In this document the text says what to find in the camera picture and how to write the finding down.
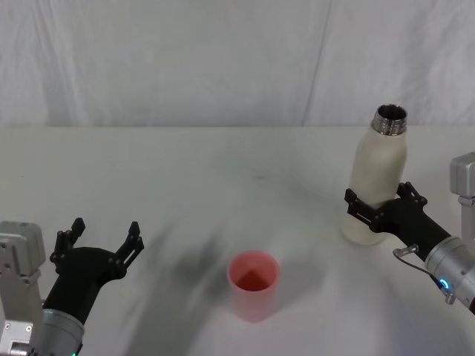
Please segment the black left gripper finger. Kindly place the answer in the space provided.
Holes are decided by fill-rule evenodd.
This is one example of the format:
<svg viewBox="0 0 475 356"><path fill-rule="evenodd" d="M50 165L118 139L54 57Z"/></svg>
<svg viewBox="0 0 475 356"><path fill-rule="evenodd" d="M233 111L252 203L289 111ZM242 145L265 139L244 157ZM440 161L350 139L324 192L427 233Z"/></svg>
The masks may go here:
<svg viewBox="0 0 475 356"><path fill-rule="evenodd" d="M128 230L125 242L119 247L112 257L114 275L124 277L128 267L134 262L144 249L143 239L140 236L140 227L137 221L133 221Z"/></svg>
<svg viewBox="0 0 475 356"><path fill-rule="evenodd" d="M58 231L56 234L56 242L54 250L50 255L52 263L58 263L72 249L76 241L82 236L85 230L85 222L81 217L77 217L67 231Z"/></svg>

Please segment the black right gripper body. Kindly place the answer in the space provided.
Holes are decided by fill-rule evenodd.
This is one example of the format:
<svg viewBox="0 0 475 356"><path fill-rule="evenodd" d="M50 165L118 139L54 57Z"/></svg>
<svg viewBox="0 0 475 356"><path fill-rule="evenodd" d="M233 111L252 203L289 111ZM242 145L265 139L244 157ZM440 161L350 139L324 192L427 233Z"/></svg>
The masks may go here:
<svg viewBox="0 0 475 356"><path fill-rule="evenodd" d="M436 245L451 237L424 212L426 203L403 198L386 202L374 211L372 231L393 234L406 246L417 245L417 256L426 260Z"/></svg>

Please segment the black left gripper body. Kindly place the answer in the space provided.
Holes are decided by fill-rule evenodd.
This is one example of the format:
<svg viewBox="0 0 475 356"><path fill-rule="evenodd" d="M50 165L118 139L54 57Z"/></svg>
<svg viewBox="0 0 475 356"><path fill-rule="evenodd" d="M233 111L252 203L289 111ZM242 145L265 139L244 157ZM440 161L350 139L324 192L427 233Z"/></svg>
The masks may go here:
<svg viewBox="0 0 475 356"><path fill-rule="evenodd" d="M101 248L71 248L54 252L50 261L58 277L43 308L66 313L84 323L101 288L122 279L127 265L115 253Z"/></svg>

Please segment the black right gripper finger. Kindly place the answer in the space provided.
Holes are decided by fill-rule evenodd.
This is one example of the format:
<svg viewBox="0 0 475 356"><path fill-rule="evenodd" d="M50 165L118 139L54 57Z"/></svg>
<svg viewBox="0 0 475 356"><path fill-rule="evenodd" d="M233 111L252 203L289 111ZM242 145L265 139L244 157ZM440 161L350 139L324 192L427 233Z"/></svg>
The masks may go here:
<svg viewBox="0 0 475 356"><path fill-rule="evenodd" d="M374 233L382 232L381 229L381 209L373 208L360 200L357 194L350 188L347 188L344 196L348 204L347 213L369 227Z"/></svg>
<svg viewBox="0 0 475 356"><path fill-rule="evenodd" d="M428 203L427 199L420 195L410 182L400 182L396 194L405 202L415 205L425 206Z"/></svg>

